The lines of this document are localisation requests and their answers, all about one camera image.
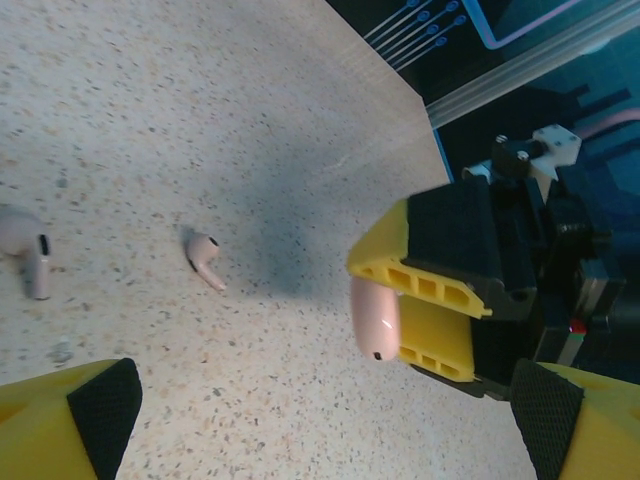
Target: wireless earphone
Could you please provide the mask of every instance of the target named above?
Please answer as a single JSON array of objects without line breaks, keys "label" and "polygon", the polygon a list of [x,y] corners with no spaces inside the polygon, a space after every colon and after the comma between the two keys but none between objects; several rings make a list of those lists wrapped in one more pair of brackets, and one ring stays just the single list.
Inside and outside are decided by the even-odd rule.
[{"label": "wireless earphone", "polygon": [[218,256],[218,242],[209,235],[196,233],[187,244],[187,260],[193,271],[218,291],[222,291],[227,286],[218,276],[211,271],[209,262]]},{"label": "wireless earphone", "polygon": [[0,250],[26,259],[29,295],[36,300],[49,298],[49,258],[51,242],[47,227],[35,215],[5,207],[0,210]]},{"label": "wireless earphone", "polygon": [[365,357],[392,360],[398,355],[400,307],[392,288],[351,277],[351,316],[356,343]]}]

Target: yellow plastic part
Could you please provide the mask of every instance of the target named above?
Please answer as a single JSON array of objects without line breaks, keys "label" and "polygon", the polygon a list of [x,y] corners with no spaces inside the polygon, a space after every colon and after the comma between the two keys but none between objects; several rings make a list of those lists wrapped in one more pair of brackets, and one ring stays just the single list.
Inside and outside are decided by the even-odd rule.
[{"label": "yellow plastic part", "polygon": [[454,382],[474,380],[471,319],[423,300],[403,295],[398,357]]},{"label": "yellow plastic part", "polygon": [[0,387],[0,479],[96,479],[66,397],[115,362]]},{"label": "yellow plastic part", "polygon": [[560,480],[640,479],[640,386],[541,365],[585,389]]},{"label": "yellow plastic part", "polygon": [[403,265],[408,255],[407,200],[397,202],[353,246],[347,270],[407,295],[481,318],[493,312],[464,282]]}]

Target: speckled countertop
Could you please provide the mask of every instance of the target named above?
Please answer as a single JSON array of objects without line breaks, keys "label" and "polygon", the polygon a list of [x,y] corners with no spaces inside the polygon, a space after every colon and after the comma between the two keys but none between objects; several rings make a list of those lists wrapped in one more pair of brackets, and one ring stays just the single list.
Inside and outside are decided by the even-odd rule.
[{"label": "speckled countertop", "polygon": [[123,480],[532,478],[508,405],[351,336],[348,248],[445,181],[420,99],[321,0],[4,0],[0,203],[50,225],[54,273],[34,302],[0,260],[0,383],[135,359]]}]

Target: earbud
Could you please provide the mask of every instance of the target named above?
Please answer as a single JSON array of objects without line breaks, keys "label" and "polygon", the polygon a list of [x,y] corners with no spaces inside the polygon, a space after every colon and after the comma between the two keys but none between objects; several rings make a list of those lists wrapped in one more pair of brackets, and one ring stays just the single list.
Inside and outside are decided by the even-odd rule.
[{"label": "earbud", "polygon": [[204,233],[196,233],[187,244],[187,260],[194,272],[213,288],[222,291],[227,286],[209,267],[209,262],[218,256],[219,250],[218,242],[212,237]]},{"label": "earbud", "polygon": [[38,217],[13,207],[0,210],[0,250],[25,257],[29,295],[36,300],[49,298],[51,242]]},{"label": "earbud", "polygon": [[352,277],[351,316],[356,343],[365,357],[392,360],[398,355],[400,307],[392,288]]}]

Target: pink cable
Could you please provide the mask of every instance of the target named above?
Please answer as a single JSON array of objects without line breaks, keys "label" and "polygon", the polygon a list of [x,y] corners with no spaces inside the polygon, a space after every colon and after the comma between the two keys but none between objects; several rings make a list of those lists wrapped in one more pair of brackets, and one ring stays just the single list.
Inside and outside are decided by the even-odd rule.
[{"label": "pink cable", "polygon": [[620,125],[621,123],[626,122],[639,122],[640,121],[640,108],[629,108],[627,110],[622,110],[621,112],[614,113],[613,115],[609,115],[608,117],[603,118],[598,123],[594,123],[592,125],[587,125],[586,127],[582,127],[576,130],[576,135],[578,135],[582,140],[586,140],[588,138],[593,137],[594,135],[599,134],[600,132],[604,132],[605,130],[610,129],[611,127],[615,127],[616,125]]}]

